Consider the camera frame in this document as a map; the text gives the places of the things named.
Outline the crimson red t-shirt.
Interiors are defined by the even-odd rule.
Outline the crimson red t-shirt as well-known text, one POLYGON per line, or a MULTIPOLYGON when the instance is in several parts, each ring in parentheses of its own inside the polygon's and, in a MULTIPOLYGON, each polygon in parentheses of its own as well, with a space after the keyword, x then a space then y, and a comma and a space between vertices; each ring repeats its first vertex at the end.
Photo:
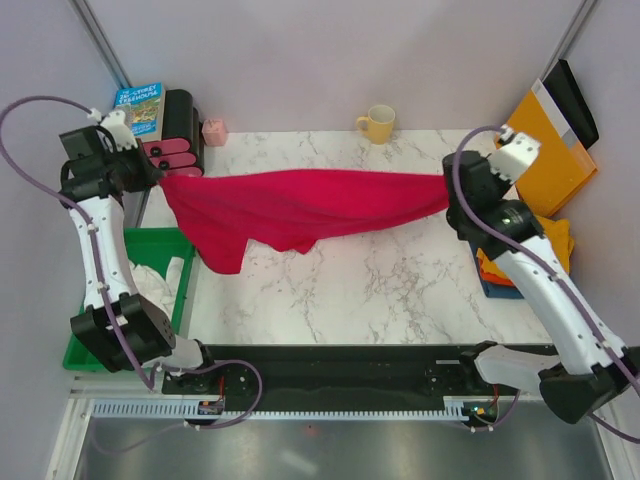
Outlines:
POLYGON ((441 175, 336 169, 171 176, 160 187, 179 229, 218 274, 240 272, 249 241, 307 253, 317 241, 384 230, 448 206, 441 175))

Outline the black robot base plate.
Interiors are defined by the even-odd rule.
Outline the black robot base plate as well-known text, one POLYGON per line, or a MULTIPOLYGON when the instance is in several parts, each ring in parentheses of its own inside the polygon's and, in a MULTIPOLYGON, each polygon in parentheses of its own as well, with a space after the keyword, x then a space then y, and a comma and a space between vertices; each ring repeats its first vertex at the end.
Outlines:
POLYGON ((441 410, 451 397, 512 396, 468 372, 466 345, 208 345, 225 361, 207 374, 166 375, 162 391, 222 394, 230 410, 258 412, 410 412, 441 410))

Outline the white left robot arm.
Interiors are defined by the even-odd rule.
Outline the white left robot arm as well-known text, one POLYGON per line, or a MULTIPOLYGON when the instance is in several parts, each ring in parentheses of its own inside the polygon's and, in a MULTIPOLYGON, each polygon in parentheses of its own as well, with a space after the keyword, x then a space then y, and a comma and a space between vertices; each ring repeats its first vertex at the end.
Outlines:
POLYGON ((194 249, 177 230, 124 228, 122 196, 159 177, 124 126, 102 122, 60 137, 68 155, 60 195, 78 234, 85 271, 74 338, 106 370, 156 364, 185 370, 185 382, 208 393, 219 369, 198 341, 177 334, 194 249))

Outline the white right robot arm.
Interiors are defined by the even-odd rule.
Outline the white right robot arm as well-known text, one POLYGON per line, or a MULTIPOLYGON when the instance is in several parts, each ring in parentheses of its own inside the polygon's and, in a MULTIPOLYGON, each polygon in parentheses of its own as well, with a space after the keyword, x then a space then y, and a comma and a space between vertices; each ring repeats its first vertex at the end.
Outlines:
POLYGON ((508 174, 476 151, 442 161, 448 224, 461 241, 488 249, 550 335, 554 353, 533 354, 486 341, 463 355, 458 381, 467 392, 491 384, 542 397, 562 421, 583 418, 639 386, 639 349, 628 346, 595 314, 553 252, 531 210, 504 195, 536 151, 526 148, 508 174))

